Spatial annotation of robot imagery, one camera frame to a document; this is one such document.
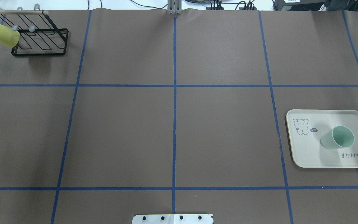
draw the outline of power strip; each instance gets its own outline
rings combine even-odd
[[[216,9],[211,9],[211,7],[206,7],[207,10],[216,10]]]
[[[243,11],[257,11],[256,7],[253,10],[243,10]]]

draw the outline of yellow cup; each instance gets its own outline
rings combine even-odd
[[[0,24],[0,43],[13,48],[19,42],[20,33]]]

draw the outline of cartoon bear print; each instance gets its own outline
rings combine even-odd
[[[294,126],[296,127],[296,130],[298,132],[298,135],[307,135],[309,133],[308,126],[308,119],[293,119]]]

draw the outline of tray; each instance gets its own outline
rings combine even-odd
[[[290,110],[286,116],[292,158],[304,168],[358,168],[358,111]],[[336,126],[354,134],[354,144],[343,149],[326,149],[320,138]]]

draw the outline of metal bracket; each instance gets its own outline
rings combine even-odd
[[[135,215],[132,224],[213,224],[212,214]]]
[[[168,14],[182,14],[182,0],[168,0]]]

